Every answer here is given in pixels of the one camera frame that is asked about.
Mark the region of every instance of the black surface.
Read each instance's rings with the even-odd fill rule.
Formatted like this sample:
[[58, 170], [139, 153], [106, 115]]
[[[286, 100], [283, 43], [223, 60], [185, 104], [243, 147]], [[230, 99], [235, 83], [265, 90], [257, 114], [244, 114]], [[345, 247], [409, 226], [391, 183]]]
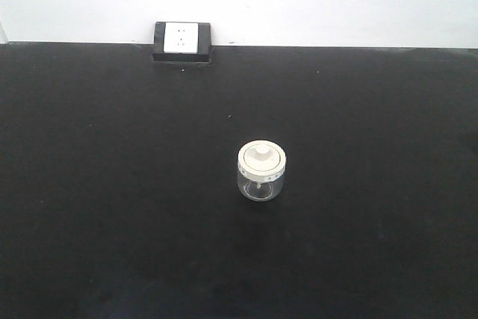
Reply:
[[478, 52], [151, 53], [0, 47], [0, 318], [478, 317]]

